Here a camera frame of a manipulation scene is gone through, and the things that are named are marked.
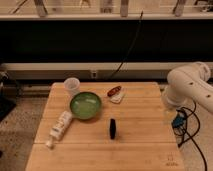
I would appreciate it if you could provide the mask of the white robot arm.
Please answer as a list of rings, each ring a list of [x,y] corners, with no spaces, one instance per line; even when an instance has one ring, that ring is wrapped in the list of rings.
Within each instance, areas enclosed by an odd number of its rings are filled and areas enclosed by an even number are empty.
[[[213,114],[213,86],[207,83],[211,70],[204,62],[194,62],[177,67],[167,75],[168,85],[162,101],[168,109],[181,107],[192,99]]]

